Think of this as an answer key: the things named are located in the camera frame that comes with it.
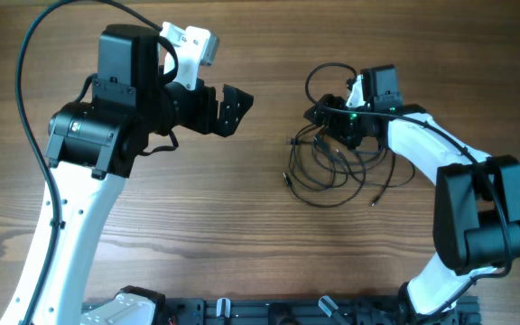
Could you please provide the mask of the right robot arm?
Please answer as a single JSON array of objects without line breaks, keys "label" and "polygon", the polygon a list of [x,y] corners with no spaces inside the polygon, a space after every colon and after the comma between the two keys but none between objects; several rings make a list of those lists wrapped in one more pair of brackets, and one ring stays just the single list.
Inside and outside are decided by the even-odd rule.
[{"label": "right robot arm", "polygon": [[405,104],[393,65],[356,71],[347,88],[346,97],[313,99],[305,118],[349,149],[375,138],[435,187],[436,252],[402,286],[395,320],[423,324],[459,315],[471,286],[506,277],[520,257],[520,162],[464,144],[425,108]]}]

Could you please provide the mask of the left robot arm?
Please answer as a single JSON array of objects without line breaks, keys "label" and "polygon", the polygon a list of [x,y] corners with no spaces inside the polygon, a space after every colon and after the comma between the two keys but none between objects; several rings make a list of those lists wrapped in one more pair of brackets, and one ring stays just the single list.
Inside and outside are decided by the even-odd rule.
[{"label": "left robot arm", "polygon": [[198,76],[218,38],[191,26],[111,24],[100,36],[97,72],[48,127],[44,170],[51,176],[20,281],[4,324],[78,324],[107,217],[151,135],[176,126],[228,137],[252,107],[225,86],[223,99]]}]

